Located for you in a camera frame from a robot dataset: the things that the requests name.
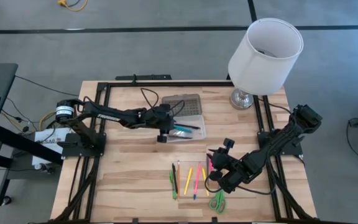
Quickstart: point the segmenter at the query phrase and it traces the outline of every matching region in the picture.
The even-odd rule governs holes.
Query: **green pen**
[[[172,170],[169,171],[169,180],[170,180],[171,186],[172,186],[172,198],[176,200],[178,195],[177,195],[177,192],[175,191],[175,186],[173,185],[173,172],[172,172]]]

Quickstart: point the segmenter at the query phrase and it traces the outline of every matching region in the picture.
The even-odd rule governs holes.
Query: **scissor handle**
[[[216,198],[212,198],[209,201],[209,208],[212,210],[216,210],[216,209],[218,209],[218,207],[219,207],[218,200]]]
[[[216,209],[216,213],[222,214],[226,209],[226,200],[222,199]]]

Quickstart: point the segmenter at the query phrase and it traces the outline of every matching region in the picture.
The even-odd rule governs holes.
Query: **plastic tray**
[[[187,136],[191,135],[193,137],[192,139],[173,138],[169,136],[167,139],[167,143],[200,140],[206,138],[204,118],[202,115],[174,117],[174,120],[178,124],[196,126],[196,127],[200,127],[201,129],[197,130],[197,129],[186,128],[192,131],[192,133],[186,133]],[[170,134],[173,134],[176,131],[177,131],[176,129],[171,130]]]

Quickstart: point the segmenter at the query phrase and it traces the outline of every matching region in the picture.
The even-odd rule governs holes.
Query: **gray floor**
[[[358,25],[358,0],[254,0],[259,18],[298,26]],[[246,0],[97,0],[69,12],[54,0],[0,0],[0,29],[68,29],[137,26],[249,25]],[[301,31],[305,49],[285,84],[290,106],[307,103],[323,125],[302,143],[318,216],[358,223],[358,157],[346,142],[347,120],[358,116],[358,30]],[[0,35],[0,62],[17,74],[78,93],[83,80],[169,73],[175,79],[223,79],[244,32]],[[38,120],[67,98],[16,80],[9,97]],[[8,102],[5,109],[16,113]],[[12,128],[1,119],[0,123]],[[358,150],[358,129],[350,130]],[[2,153],[9,154],[9,149]],[[0,207],[0,223],[49,218],[58,176],[16,181],[15,202]]]

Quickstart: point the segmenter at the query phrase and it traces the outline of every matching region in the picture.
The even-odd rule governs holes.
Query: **pink pen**
[[[201,164],[198,164],[197,176],[196,176],[196,186],[194,188],[193,199],[196,200],[197,197],[197,189],[198,189],[198,181],[200,180],[200,172],[201,172]]]

